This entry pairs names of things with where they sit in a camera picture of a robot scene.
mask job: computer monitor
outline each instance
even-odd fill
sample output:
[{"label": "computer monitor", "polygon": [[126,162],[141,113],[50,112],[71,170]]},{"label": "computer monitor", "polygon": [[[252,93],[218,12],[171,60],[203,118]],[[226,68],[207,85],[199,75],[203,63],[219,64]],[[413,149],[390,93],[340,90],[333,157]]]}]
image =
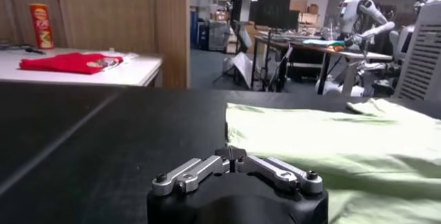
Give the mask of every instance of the computer monitor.
[{"label": "computer monitor", "polygon": [[289,11],[289,25],[288,29],[290,30],[298,30],[298,15],[300,11],[290,10]]},{"label": "computer monitor", "polygon": [[289,5],[291,0],[258,0],[256,25],[270,28],[289,27]]},{"label": "computer monitor", "polygon": [[257,17],[257,1],[252,1],[249,7],[249,20],[256,21]]}]

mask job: pringles can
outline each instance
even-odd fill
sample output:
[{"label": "pringles can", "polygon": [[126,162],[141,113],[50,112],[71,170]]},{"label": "pringles can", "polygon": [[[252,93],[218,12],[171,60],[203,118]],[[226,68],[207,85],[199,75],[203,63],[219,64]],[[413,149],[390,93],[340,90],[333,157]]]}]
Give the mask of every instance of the pringles can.
[{"label": "pringles can", "polygon": [[49,24],[48,6],[45,4],[30,4],[29,6],[37,38],[37,47],[39,49],[53,49],[54,39]]}]

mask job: black tabletop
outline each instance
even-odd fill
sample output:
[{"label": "black tabletop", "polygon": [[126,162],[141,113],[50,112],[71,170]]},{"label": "black tabletop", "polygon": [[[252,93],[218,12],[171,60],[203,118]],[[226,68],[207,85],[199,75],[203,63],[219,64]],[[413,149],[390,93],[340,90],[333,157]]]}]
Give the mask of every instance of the black tabletop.
[{"label": "black tabletop", "polygon": [[[227,102],[346,112],[344,101],[323,96],[115,91],[123,92],[0,196],[0,223],[146,223],[145,196],[156,174],[225,145]],[[405,105],[441,118],[432,103]]]},{"label": "black tabletop", "polygon": [[0,184],[118,88],[0,83]]}]

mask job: light green cloth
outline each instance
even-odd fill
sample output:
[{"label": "light green cloth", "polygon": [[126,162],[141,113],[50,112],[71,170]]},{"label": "light green cloth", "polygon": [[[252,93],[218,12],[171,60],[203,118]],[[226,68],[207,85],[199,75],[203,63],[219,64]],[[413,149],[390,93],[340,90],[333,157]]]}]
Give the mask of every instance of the light green cloth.
[{"label": "light green cloth", "polygon": [[330,223],[441,223],[441,122],[384,100],[364,115],[227,106],[230,145],[320,173]]}]

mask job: red shirt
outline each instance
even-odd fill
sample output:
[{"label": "red shirt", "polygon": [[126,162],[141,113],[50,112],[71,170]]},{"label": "red shirt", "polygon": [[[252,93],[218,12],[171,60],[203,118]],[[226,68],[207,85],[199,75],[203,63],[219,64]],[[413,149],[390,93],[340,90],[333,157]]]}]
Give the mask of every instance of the red shirt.
[{"label": "red shirt", "polygon": [[81,54],[75,52],[56,55],[47,59],[22,59],[20,69],[96,74],[102,69],[115,66],[122,61],[122,57],[106,57],[99,53]]}]

